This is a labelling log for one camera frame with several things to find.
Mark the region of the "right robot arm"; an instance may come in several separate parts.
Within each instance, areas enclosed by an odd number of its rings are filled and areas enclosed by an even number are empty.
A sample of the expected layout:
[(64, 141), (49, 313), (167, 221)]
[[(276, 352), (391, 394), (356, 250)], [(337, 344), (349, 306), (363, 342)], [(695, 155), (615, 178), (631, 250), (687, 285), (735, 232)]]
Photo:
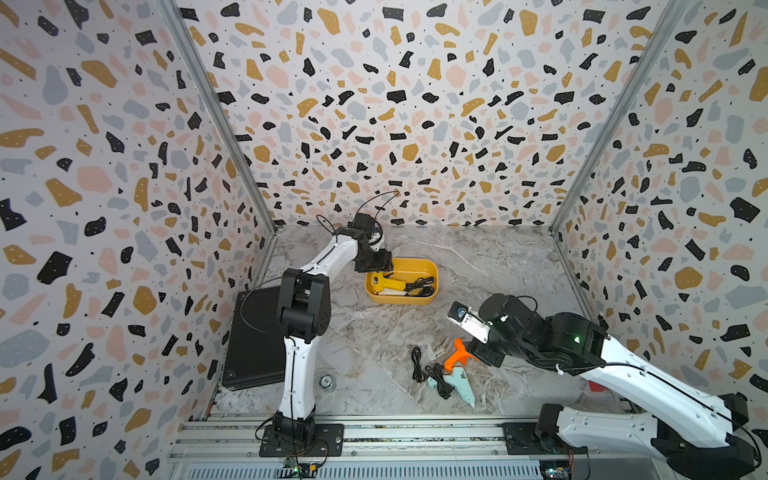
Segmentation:
[(456, 302), (449, 319), (472, 339), (469, 353), (492, 367), (514, 357), (621, 395), (637, 413), (595, 413), (546, 403), (535, 430), (542, 449), (621, 451), (662, 460), (687, 479), (740, 479), (762, 464), (738, 394), (711, 395), (635, 355), (576, 313), (543, 317), (523, 297), (493, 294), (478, 310)]

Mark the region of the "orange hot glue gun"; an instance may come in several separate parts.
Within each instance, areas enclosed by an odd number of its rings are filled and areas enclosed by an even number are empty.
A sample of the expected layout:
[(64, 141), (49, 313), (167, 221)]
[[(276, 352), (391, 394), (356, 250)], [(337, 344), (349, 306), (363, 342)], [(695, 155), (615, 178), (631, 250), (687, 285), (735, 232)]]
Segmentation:
[(430, 371), (440, 371), (449, 373), (454, 367), (462, 367), (465, 370), (466, 364), (470, 359), (475, 359), (466, 349), (461, 339), (456, 339), (453, 343), (453, 353), (442, 363), (433, 362), (430, 364), (422, 362), (422, 350), (419, 346), (413, 346), (410, 350), (410, 360), (412, 363), (411, 378), (416, 383), (427, 383), (427, 376)]

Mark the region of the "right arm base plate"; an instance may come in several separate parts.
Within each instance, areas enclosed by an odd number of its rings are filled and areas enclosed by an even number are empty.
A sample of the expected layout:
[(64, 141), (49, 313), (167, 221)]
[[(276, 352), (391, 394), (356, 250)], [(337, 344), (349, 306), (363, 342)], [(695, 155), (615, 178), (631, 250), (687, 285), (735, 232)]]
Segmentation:
[(586, 447), (574, 447), (557, 434), (539, 431), (535, 422), (506, 422), (501, 425), (508, 455), (586, 454)]

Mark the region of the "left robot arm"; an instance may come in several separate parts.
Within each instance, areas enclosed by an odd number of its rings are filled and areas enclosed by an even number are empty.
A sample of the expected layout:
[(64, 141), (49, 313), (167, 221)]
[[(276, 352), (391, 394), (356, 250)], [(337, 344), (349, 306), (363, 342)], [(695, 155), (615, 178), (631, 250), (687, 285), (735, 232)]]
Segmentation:
[(392, 253), (381, 246), (383, 227), (357, 213), (330, 234), (329, 243), (308, 263), (280, 278), (276, 319), (283, 334), (285, 375), (275, 434), (306, 448), (315, 437), (314, 375), (317, 349), (331, 321), (331, 284), (352, 263), (358, 273), (390, 270)]

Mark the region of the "yellow hot glue gun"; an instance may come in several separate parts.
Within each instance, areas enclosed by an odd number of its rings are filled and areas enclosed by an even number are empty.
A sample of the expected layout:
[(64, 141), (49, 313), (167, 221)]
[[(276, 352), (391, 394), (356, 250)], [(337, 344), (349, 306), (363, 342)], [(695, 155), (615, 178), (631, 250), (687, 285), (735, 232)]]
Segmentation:
[(411, 282), (394, 279), (392, 274), (374, 273), (371, 279), (372, 292), (384, 289), (404, 290), (409, 297), (429, 297), (435, 293), (435, 278), (419, 277)]

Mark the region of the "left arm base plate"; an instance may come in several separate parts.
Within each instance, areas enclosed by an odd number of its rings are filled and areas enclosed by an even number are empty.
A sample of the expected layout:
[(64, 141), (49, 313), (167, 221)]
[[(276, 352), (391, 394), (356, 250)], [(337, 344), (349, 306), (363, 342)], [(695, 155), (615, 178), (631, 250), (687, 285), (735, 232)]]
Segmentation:
[(340, 457), (344, 435), (345, 426), (342, 423), (317, 424), (314, 434), (306, 439), (276, 433), (274, 427), (268, 425), (261, 433), (259, 456), (262, 458), (294, 455), (299, 457)]

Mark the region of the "white hot glue gun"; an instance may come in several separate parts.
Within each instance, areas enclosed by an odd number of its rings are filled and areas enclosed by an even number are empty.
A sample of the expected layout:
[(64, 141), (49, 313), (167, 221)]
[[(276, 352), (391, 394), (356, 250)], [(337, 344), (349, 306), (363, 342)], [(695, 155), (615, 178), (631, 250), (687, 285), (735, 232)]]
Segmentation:
[(375, 291), (374, 294), (377, 296), (407, 296), (408, 292), (404, 290), (384, 289), (381, 291)]

